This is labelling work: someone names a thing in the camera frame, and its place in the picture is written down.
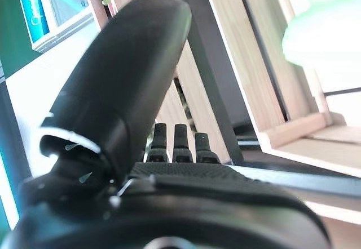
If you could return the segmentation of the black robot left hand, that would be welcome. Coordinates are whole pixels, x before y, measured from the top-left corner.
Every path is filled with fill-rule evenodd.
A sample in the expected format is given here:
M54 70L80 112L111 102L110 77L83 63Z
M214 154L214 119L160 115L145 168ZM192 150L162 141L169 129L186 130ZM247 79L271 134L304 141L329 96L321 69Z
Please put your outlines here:
M83 54L35 141L3 248L331 248L297 197L213 158L140 161L191 25L182 0L132 0Z

